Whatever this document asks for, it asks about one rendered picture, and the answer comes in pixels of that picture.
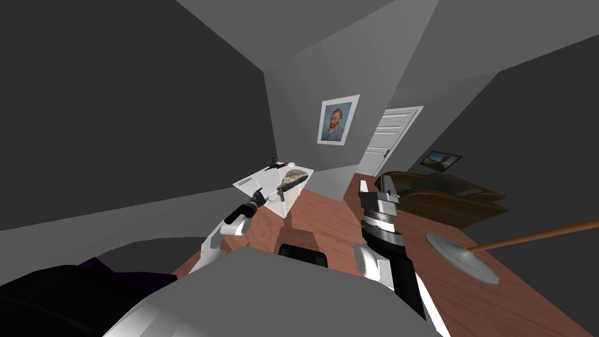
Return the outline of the framed portrait painting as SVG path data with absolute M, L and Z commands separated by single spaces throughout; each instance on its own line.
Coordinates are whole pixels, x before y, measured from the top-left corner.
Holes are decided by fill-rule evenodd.
M 359 98 L 358 94 L 322 102 L 317 144 L 345 145 Z

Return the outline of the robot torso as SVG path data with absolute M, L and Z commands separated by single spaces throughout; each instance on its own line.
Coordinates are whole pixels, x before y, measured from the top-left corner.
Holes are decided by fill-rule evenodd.
M 104 337 L 442 337 L 388 287 L 242 247 L 151 294 Z

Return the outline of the brown sofa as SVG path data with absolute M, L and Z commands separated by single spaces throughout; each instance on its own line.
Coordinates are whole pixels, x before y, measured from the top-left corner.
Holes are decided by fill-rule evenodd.
M 505 195 L 455 176 L 402 171 L 385 175 L 399 195 L 398 210 L 447 226 L 465 228 L 508 212 L 497 204 Z

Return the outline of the dark framed landscape picture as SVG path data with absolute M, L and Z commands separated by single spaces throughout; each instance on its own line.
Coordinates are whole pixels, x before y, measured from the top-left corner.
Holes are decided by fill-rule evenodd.
M 419 164 L 434 171 L 444 173 L 460 159 L 462 157 L 459 155 L 430 151 Z

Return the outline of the floor lamp with wooden pole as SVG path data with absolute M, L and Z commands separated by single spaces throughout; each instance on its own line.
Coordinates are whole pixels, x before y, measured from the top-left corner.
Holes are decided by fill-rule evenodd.
M 457 267 L 459 270 L 483 283 L 497 285 L 499 283 L 498 276 L 485 263 L 483 263 L 474 255 L 475 252 L 584 231 L 590 228 L 599 228 L 599 219 L 573 223 L 566 226 L 551 228 L 545 231 L 530 233 L 511 239 L 500 240 L 497 242 L 472 247 L 459 246 L 451 240 L 433 233 L 427 233 L 425 235 L 425 239 L 435 251 L 439 252 L 444 259 Z

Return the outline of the white panelled door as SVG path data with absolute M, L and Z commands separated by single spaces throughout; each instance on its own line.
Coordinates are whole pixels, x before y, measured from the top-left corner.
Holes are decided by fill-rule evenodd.
M 376 176 L 422 110 L 422 106 L 385 110 L 356 172 Z M 391 151 L 383 158 L 387 149 Z

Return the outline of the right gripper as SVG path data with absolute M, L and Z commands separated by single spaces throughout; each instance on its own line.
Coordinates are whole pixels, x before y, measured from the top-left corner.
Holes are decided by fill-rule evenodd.
M 359 184 L 360 206 L 364 211 L 376 212 L 385 216 L 397 215 L 397 195 L 393 180 L 388 175 L 381 176 L 381 192 L 370 192 L 365 180 Z

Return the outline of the white table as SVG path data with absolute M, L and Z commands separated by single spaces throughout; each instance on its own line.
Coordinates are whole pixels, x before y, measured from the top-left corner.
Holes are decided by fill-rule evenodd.
M 263 195 L 266 198 L 269 195 L 269 193 L 276 190 L 276 188 L 281 183 L 281 179 L 283 178 L 283 176 L 285 175 L 286 172 L 288 172 L 292 169 L 299 169 L 299 170 L 306 171 L 309 174 L 309 177 L 303 183 L 290 189 L 289 191 L 287 191 L 285 193 L 281 192 L 284 194 L 284 198 L 285 198 L 284 202 L 278 202 L 276 204 L 265 203 L 265 205 L 264 205 L 266 208 L 268 208 L 269 210 L 271 210 L 278 216 L 280 216 L 282 218 L 286 218 L 288 213 L 291 211 L 291 208 L 293 207 L 295 201 L 300 196 L 303 188 L 305 187 L 306 183 L 308 182 L 308 179 L 311 177 L 311 175 L 314 171 L 311 169 L 296 166 L 296 165 L 295 165 L 295 167 L 290 168 L 287 165 L 283 166 L 282 163 L 279 163 L 278 166 L 279 166 L 279 168 L 274 168 L 274 169 L 271 169 L 268 171 L 264 171 L 264 169 L 260 170 L 256 173 L 248 176 L 248 177 L 253 178 L 250 182 L 239 186 L 239 185 L 237 185 L 238 182 L 240 182 L 240 180 L 239 180 L 238 182 L 235 182 L 233 184 L 233 186 L 240 189 L 243 193 L 247 194 L 250 197 L 253 195 L 253 193 L 258 188 L 261 188 L 261 192 L 263 193 Z

